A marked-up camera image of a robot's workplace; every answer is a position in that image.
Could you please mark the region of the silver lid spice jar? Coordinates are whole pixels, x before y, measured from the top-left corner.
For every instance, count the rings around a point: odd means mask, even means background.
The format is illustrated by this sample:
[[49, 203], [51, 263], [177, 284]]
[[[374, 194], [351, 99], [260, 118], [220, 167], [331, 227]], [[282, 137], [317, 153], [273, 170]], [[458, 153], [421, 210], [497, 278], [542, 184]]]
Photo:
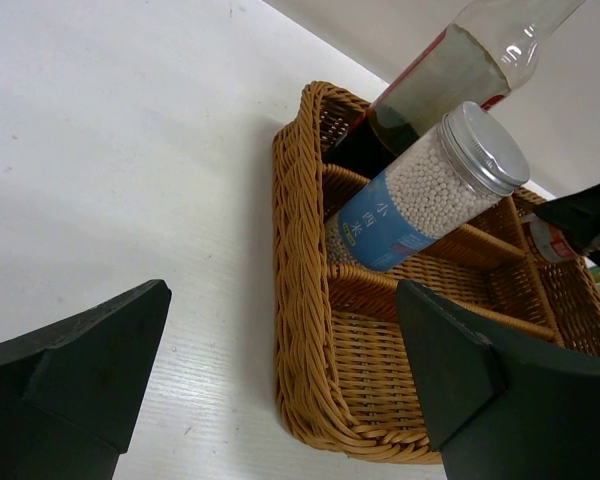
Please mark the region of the silver lid spice jar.
[[529, 178], [513, 137], [479, 105], [464, 102], [326, 221], [327, 260], [386, 272]]

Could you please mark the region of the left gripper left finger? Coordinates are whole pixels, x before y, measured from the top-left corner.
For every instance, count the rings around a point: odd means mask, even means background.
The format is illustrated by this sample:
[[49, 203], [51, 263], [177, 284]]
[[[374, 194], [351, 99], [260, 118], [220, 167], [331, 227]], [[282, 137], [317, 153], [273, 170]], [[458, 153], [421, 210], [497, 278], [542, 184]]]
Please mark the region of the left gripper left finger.
[[0, 343], [0, 479], [110, 479], [128, 451], [171, 301], [150, 280]]

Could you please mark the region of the dark sauce bottle black cap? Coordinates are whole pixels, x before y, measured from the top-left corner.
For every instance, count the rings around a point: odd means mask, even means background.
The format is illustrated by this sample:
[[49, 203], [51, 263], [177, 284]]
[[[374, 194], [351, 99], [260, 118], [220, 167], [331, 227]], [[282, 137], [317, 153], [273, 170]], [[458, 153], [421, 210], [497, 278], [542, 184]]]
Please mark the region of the dark sauce bottle black cap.
[[323, 155], [373, 178], [465, 101], [489, 110], [525, 85], [578, 1], [473, 1]]

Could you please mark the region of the white lid glass jar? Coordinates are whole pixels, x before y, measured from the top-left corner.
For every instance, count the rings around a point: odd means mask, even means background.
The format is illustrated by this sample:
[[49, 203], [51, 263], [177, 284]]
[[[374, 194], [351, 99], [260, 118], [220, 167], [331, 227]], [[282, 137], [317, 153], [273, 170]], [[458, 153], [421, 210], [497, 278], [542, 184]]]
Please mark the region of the white lid glass jar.
[[560, 264], [584, 256], [569, 244], [561, 230], [534, 214], [523, 216], [521, 227], [531, 256], [538, 265]]

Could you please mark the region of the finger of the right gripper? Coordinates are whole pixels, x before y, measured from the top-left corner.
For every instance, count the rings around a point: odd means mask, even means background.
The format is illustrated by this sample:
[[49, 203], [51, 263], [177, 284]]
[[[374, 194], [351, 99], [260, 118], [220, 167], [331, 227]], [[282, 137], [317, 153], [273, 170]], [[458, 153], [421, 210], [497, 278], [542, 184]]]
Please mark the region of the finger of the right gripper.
[[572, 247], [600, 267], [600, 183], [541, 203], [532, 214], [561, 230]]

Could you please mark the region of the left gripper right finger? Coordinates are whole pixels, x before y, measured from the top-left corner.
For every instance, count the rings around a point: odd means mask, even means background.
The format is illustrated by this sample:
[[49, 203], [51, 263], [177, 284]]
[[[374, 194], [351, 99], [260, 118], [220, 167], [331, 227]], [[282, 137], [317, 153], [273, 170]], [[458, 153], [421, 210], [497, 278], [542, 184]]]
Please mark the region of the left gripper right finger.
[[396, 306], [432, 448], [450, 479], [600, 479], [600, 357], [403, 280]]

